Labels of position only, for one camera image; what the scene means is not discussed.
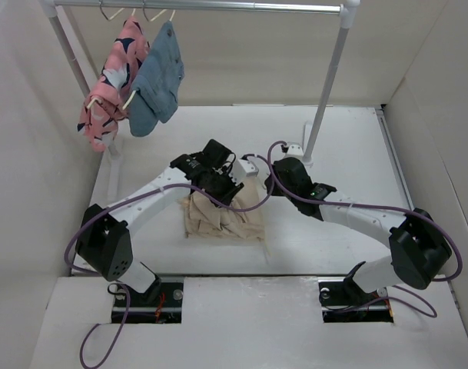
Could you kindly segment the beige trousers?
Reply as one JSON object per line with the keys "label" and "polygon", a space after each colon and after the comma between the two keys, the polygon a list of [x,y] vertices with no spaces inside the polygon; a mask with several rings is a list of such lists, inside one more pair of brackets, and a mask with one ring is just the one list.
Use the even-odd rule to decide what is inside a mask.
{"label": "beige trousers", "polygon": [[261,209],[240,212],[218,208],[202,194],[195,192],[179,201],[184,214],[188,238],[222,238],[243,241],[265,239]]}

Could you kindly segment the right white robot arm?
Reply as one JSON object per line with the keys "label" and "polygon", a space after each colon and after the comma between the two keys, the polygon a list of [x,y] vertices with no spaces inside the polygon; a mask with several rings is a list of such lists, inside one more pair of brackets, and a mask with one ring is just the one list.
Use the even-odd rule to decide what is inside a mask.
{"label": "right white robot arm", "polygon": [[296,158],[274,162],[265,184],[274,189],[275,196],[286,197],[301,214],[344,226],[389,249],[386,257],[358,263],[335,288],[322,289],[320,299],[330,306],[365,304],[373,293],[395,284],[424,290],[452,255],[426,211],[417,208],[407,214],[360,208],[335,187],[313,182]]}

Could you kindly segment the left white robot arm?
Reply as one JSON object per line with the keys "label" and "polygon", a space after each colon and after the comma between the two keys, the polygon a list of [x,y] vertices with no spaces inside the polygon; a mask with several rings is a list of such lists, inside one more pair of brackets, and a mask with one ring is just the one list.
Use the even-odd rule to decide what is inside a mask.
{"label": "left white robot arm", "polygon": [[251,164],[235,158],[215,140],[202,151],[175,158],[156,179],[106,208],[94,204],[84,214],[75,251],[106,281],[130,288],[141,304],[159,298],[161,279],[133,255],[132,237],[161,211],[204,191],[215,204],[230,205],[243,188]]}

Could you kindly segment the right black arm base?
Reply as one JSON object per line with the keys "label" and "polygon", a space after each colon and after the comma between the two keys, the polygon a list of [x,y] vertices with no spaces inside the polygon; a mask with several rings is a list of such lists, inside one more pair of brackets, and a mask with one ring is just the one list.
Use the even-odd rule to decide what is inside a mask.
{"label": "right black arm base", "polygon": [[319,302],[324,323],[393,323],[388,300],[377,301],[378,292],[365,293],[345,287],[342,280],[322,280],[319,283]]}

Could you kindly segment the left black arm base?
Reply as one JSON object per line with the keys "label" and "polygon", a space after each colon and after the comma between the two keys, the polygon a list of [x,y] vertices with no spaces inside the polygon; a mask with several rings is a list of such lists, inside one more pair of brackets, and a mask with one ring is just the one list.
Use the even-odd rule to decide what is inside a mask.
{"label": "left black arm base", "polygon": [[[164,282],[158,296],[152,302],[129,289],[130,307],[127,324],[180,324],[183,302],[182,282]],[[123,287],[108,287],[108,293],[114,298],[111,310],[111,322],[120,323],[124,317],[127,298]]]}

